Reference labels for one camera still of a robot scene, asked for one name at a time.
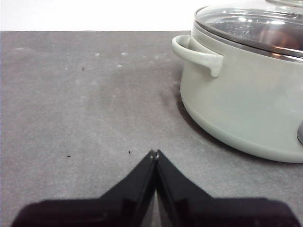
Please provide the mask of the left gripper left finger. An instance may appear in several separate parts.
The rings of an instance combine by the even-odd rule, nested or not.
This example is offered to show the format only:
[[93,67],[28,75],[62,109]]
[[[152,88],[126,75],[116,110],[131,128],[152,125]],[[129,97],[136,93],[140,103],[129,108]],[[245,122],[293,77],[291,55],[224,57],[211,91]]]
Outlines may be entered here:
[[151,150],[99,198],[44,200],[20,210],[14,227],[138,227],[155,192],[157,153]]

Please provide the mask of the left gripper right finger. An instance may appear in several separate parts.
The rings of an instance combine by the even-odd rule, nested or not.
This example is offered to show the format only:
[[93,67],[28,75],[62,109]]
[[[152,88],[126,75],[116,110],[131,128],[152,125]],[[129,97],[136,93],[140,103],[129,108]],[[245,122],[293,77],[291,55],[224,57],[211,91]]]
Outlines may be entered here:
[[294,227],[296,216],[281,201],[214,198],[156,152],[157,192],[175,227]]

